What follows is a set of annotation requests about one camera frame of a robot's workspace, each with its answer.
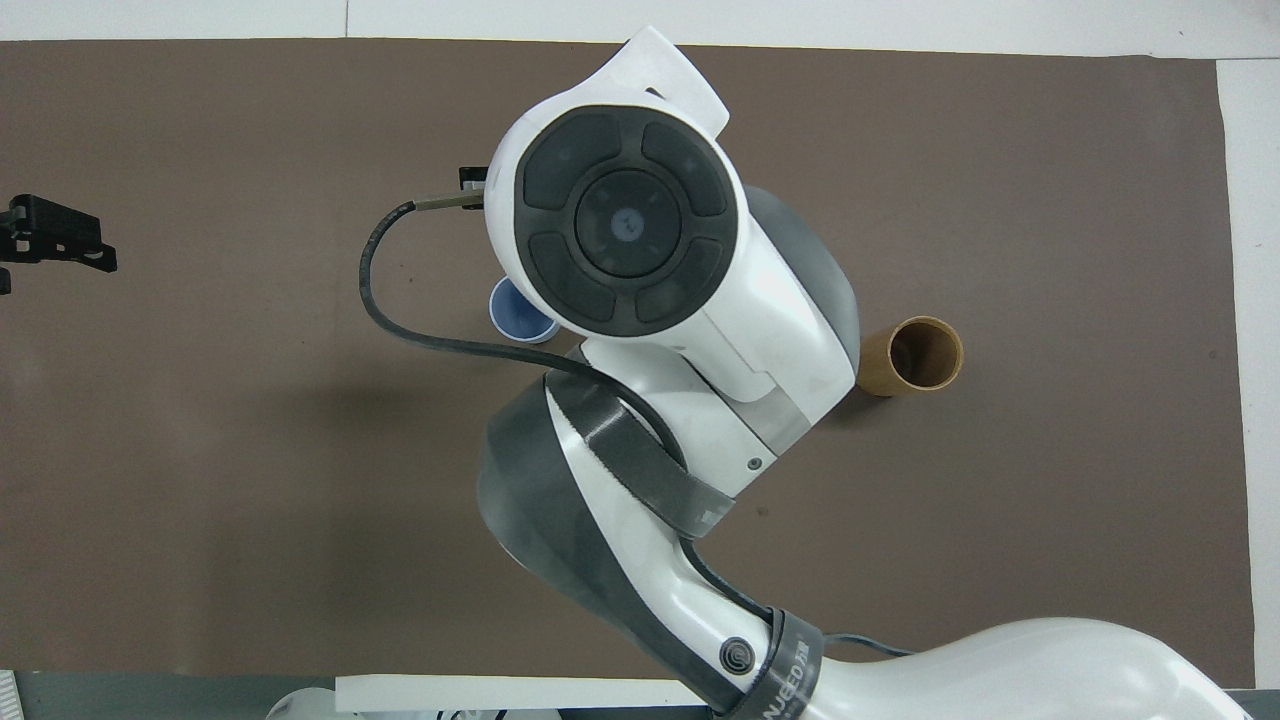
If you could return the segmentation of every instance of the dark gray arm panel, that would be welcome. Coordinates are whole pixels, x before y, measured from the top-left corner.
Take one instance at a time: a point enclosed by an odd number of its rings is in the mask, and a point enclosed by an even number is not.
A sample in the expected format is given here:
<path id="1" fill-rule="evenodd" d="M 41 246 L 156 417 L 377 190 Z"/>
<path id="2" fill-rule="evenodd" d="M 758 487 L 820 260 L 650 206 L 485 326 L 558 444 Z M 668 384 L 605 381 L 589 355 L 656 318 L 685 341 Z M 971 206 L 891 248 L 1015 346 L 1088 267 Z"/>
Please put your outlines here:
<path id="1" fill-rule="evenodd" d="M 617 626 L 717 712 L 737 705 L 741 691 L 654 616 L 618 565 L 561 454 L 543 382 L 489 421 L 476 498 L 525 569 Z"/>
<path id="2" fill-rule="evenodd" d="M 845 355 L 854 366 L 854 374 L 858 374 L 861 334 L 858 325 L 858 300 L 854 299 L 849 278 L 822 240 L 786 202 L 758 187 L 746 186 L 745 190 L 751 217 L 764 228 L 778 254 L 827 318 L 831 329 L 836 331 L 836 337 L 845 346 Z"/>

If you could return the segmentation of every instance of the black strap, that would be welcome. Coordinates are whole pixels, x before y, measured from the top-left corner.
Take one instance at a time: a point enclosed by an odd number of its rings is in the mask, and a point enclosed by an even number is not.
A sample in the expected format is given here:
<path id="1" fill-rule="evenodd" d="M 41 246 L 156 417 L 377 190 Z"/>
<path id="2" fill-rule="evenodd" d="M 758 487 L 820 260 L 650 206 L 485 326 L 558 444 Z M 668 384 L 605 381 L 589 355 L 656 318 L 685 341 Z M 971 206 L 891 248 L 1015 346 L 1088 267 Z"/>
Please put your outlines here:
<path id="1" fill-rule="evenodd" d="M 822 669 L 822 630 L 773 607 L 773 637 L 760 675 L 726 720 L 796 720 L 809 706 Z"/>
<path id="2" fill-rule="evenodd" d="M 611 392 L 567 373 L 547 387 L 591 452 L 627 491 L 686 538 L 700 538 L 733 507 L 733 498 L 690 475 Z"/>

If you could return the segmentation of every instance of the brown table surface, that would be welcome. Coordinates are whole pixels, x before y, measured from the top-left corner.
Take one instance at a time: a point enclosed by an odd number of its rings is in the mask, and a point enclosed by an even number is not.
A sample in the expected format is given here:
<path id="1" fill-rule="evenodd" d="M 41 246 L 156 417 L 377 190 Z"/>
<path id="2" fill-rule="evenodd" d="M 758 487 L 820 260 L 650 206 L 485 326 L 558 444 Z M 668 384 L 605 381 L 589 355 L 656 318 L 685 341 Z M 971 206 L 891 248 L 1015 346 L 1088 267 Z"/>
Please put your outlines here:
<path id="1" fill-rule="evenodd" d="M 538 372 L 397 342 L 356 293 L 383 213 L 612 50 L 0 45 L 0 184 L 99 215 L 120 264 L 12 266 L 0 299 L 0 666 L 663 675 L 480 521 L 483 427 Z M 1213 64 L 689 54 L 864 328 L 928 313 L 966 342 L 942 393 L 851 396 L 713 565 L 831 632 L 1101 618 L 1252 685 Z M 388 310 L 494 340 L 481 215 L 402 225 Z"/>

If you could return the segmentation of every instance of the tan cylinder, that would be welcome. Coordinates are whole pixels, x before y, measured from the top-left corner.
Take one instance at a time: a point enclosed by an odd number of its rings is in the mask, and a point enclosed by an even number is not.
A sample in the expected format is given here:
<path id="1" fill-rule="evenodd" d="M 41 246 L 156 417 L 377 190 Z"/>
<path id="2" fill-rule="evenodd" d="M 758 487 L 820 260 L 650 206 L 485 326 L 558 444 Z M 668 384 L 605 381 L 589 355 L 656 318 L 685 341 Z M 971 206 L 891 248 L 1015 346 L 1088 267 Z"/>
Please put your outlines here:
<path id="1" fill-rule="evenodd" d="M 879 397 L 932 392 L 951 384 L 964 364 L 955 328 L 918 315 L 863 338 L 858 387 Z"/>

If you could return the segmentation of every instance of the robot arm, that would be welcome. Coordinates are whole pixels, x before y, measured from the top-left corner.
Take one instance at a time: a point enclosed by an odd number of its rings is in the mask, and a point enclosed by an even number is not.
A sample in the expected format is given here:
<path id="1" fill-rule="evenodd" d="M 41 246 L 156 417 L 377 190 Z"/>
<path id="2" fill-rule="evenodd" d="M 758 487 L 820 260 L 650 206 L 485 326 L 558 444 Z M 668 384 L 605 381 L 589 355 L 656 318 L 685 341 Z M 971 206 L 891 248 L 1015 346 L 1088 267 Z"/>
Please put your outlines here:
<path id="1" fill-rule="evenodd" d="M 854 293 L 781 201 L 716 143 L 728 113 L 652 28 L 520 118 L 485 186 L 499 261 L 579 359 L 639 393 L 675 462 L 614 395 L 564 373 L 489 425 L 479 501 L 526 569 L 732 717 L 1219 719 L 1244 712 L 1140 633 L 1084 620 L 996 628 L 876 664 L 731 598 L 687 543 L 854 384 Z"/>

